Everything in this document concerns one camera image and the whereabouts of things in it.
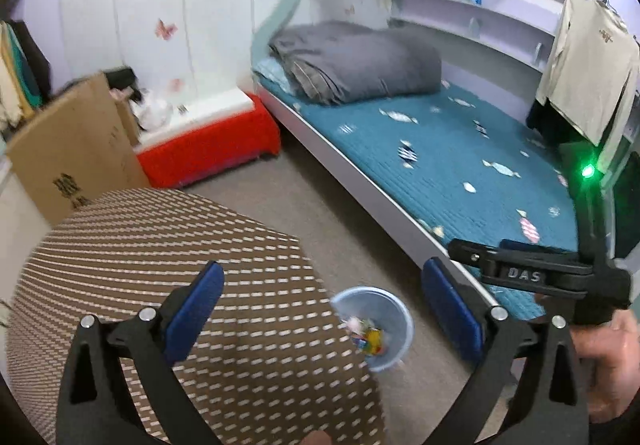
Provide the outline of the person's right hand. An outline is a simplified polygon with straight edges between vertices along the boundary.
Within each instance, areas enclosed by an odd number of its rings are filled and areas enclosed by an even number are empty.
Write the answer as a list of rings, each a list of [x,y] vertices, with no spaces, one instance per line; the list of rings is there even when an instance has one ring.
[[[639,323],[631,309],[618,309],[611,321],[597,326],[570,327],[579,358],[593,361],[588,389],[592,423],[620,417],[639,391]]]

